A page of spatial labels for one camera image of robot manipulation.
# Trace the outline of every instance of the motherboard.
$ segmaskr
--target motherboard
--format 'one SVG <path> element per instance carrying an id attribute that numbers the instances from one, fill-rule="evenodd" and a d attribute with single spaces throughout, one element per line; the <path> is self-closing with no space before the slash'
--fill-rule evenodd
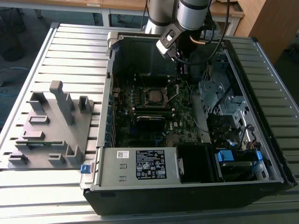
<path id="1" fill-rule="evenodd" d="M 116 147 L 172 147 L 199 141 L 186 81 L 136 73 L 114 78 Z"/>

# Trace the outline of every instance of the wooden table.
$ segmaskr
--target wooden table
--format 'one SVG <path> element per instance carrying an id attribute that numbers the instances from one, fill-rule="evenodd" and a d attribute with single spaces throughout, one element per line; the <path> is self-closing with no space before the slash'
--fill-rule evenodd
<path id="1" fill-rule="evenodd" d="M 145 0 L 0 0 L 0 7 L 101 13 L 104 27 L 110 27 L 111 14 L 142 16 Z M 215 2 L 212 5 L 211 13 L 215 21 L 224 22 L 226 3 Z M 234 35 L 239 21 L 243 17 L 243 12 L 236 11 L 233 5 L 230 6 L 227 35 Z"/>

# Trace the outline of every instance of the metal slotted table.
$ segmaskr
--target metal slotted table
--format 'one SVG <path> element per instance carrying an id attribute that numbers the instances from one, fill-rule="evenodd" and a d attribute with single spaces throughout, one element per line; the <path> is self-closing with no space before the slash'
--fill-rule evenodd
<path id="1" fill-rule="evenodd" d="M 14 141 L 22 132 L 28 113 L 26 103 L 32 91 L 44 91 L 47 98 L 52 80 L 61 80 L 72 99 L 87 95 L 95 102 L 85 159 L 92 160 L 101 112 L 106 75 L 107 34 L 113 28 L 53 24 L 34 62 L 0 135 L 1 168 L 7 166 Z M 299 176 L 299 109 L 258 42 L 250 38 L 229 39 L 244 67 L 263 112 L 296 177 Z M 245 208 L 148 214 L 145 216 L 96 215 L 79 187 L 78 170 L 0 172 L 1 223 L 76 223 L 124 221 L 174 221 L 221 217 L 223 222 L 246 220 L 271 222 L 299 218 L 299 187 L 279 196 L 269 196 Z"/>

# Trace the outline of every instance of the power supply label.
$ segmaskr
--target power supply label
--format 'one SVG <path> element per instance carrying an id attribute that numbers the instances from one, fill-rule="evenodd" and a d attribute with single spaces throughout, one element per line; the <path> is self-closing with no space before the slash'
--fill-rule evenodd
<path id="1" fill-rule="evenodd" d="M 164 150 L 136 151 L 136 177 L 138 180 L 166 179 Z"/>

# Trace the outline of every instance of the barcode sticker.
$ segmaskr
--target barcode sticker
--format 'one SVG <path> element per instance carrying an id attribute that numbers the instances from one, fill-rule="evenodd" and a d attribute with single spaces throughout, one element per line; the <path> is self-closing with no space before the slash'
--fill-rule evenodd
<path id="1" fill-rule="evenodd" d="M 117 158 L 118 159 L 128 159 L 129 151 L 117 151 Z"/>
<path id="2" fill-rule="evenodd" d="M 99 4 L 87 4 L 87 6 L 92 6 L 92 7 L 100 7 Z"/>

